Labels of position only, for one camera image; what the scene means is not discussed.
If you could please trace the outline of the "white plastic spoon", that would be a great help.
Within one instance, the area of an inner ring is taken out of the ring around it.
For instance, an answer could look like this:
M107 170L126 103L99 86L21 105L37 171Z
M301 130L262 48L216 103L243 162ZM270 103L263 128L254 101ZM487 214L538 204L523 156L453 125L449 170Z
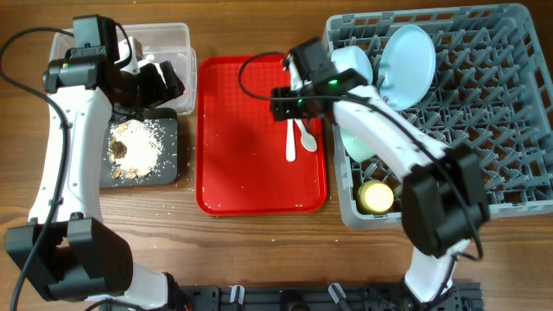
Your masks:
M315 152L318 149L315 137L306 129L304 123L300 119L296 119L295 123L301 133L301 144L308 152Z

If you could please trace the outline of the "white plastic fork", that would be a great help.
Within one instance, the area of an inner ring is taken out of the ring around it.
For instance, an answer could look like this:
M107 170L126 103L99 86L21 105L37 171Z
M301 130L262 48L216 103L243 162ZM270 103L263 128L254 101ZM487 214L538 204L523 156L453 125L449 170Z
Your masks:
M285 158L288 162L296 160L294 121L292 119L287 120Z

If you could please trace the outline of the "light blue bowl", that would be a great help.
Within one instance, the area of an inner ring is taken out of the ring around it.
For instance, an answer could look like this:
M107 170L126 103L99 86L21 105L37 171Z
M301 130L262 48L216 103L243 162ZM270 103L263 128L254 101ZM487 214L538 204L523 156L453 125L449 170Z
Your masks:
M331 61L339 73L354 69L362 75L369 84L373 81L371 62L365 52L358 46L338 48L331 54Z

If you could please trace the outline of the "food scraps and rice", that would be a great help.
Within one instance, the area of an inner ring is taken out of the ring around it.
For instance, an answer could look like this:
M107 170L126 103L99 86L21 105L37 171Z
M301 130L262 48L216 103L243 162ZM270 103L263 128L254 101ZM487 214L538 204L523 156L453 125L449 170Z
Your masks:
M132 119L112 125L107 151L111 178L135 180L156 172L164 150L162 134L159 120Z

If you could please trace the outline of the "mint green bowl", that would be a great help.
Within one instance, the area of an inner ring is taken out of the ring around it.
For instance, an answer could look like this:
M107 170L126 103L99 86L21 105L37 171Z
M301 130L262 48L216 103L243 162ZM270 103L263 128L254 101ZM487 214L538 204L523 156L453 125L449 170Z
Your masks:
M345 151L356 162L364 162L376 155L376 153L360 138L347 129L340 129L340 136Z

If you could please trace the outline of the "light blue plate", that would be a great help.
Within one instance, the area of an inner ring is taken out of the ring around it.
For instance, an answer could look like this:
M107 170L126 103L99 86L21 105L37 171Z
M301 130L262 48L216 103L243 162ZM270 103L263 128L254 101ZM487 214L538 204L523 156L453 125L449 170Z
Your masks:
M378 90L395 111L420 102L435 76L436 52L429 35L408 24L388 40L378 66Z

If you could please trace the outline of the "yellow plastic cup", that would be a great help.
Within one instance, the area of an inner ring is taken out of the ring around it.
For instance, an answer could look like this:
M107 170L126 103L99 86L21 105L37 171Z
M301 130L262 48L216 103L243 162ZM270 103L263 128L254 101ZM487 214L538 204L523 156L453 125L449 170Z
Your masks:
M386 213L393 202L394 193L380 181L367 181L357 192L358 209L363 213Z

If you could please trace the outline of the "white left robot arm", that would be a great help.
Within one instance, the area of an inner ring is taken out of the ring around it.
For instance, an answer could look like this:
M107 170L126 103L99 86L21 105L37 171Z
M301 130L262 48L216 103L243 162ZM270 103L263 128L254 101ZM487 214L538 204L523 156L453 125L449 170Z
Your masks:
M6 234L6 250L45 301L88 301L92 308L189 310L191 300L167 272L136 264L130 246L104 225L99 204L102 151L111 122L136 119L177 126L168 102L184 85L168 61L141 65L123 27L91 15L73 20L74 45L52 60L39 97L50 126L41 186L25 225Z

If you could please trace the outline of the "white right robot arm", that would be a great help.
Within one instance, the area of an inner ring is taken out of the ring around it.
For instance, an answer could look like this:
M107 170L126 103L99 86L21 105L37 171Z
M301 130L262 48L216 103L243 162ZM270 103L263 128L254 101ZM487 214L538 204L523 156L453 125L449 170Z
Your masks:
M404 284L419 304L435 305L450 289L459 257L470 242L480 242L478 230L490 219L478 154L420 131L360 73L338 71L318 38L291 48L283 66L292 80L271 92L276 121L328 117L401 181L402 226L414 245Z

